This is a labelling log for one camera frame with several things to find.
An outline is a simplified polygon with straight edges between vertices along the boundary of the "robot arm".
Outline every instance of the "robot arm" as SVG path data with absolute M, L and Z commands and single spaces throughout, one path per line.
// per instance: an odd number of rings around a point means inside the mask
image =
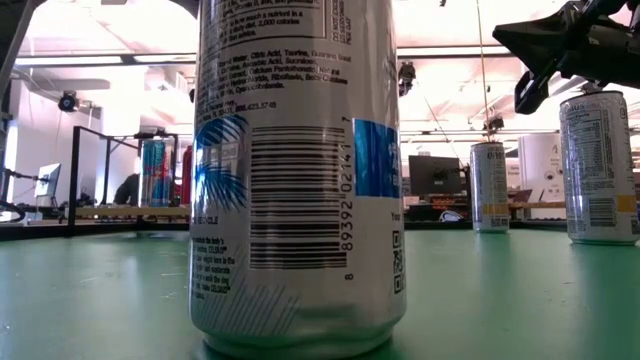
M 629 27 L 608 18 L 625 4 L 634 14 Z M 556 71 L 564 78 L 580 75 L 598 86 L 640 88 L 637 9 L 640 0 L 569 1 L 548 18 L 497 26 L 494 38 L 530 69 L 516 86 L 516 112 L 532 114 L 540 107 Z

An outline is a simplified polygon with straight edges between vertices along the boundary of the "orange label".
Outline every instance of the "orange label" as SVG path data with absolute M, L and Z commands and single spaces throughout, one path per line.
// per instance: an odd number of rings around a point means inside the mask
M 618 195 L 618 212 L 637 212 L 635 195 Z
M 484 205 L 482 213 L 484 215 L 509 215 L 509 204 Z

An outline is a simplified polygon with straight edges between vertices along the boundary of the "blue palm leaf graphic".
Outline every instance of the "blue palm leaf graphic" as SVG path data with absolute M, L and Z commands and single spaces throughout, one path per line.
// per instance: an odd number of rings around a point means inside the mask
M 245 133 L 247 120 L 239 115 L 229 115 L 207 121 L 196 131 L 198 147 L 220 145 L 238 141 Z
M 244 208 L 247 200 L 247 188 L 242 179 L 229 169 L 216 165 L 196 168 L 196 191 L 201 204 L 211 199 L 224 210 Z

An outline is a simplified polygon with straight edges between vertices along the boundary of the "energy drink can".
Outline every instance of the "energy drink can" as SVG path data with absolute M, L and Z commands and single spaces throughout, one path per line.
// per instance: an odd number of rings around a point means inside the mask
M 180 188 L 180 204 L 191 205 L 191 169 L 193 165 L 193 146 L 188 146 L 182 156 L 182 187 Z
M 618 91 L 560 105 L 567 229 L 575 243 L 633 245 L 638 240 L 628 121 Z
M 471 147 L 471 208 L 478 232 L 509 230 L 507 171 L 502 143 Z
M 162 140 L 142 142 L 138 206 L 169 206 L 171 188 L 171 145 Z
M 371 350 L 406 306 L 391 0 L 200 5 L 191 319 L 233 357 Z

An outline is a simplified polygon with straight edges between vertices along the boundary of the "can bottom rim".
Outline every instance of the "can bottom rim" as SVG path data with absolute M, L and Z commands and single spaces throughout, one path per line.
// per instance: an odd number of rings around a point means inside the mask
M 247 344 L 240 344 L 206 334 L 204 341 L 214 351 L 237 359 L 334 360 L 351 358 L 378 348 L 391 338 L 392 328 L 393 327 L 372 338 L 350 339 L 341 341 L 339 344 L 319 341 L 301 343 L 293 346 L 267 348 L 247 346 Z
M 635 246 L 638 240 L 576 240 L 571 239 L 577 245 L 600 245 L 600 246 Z

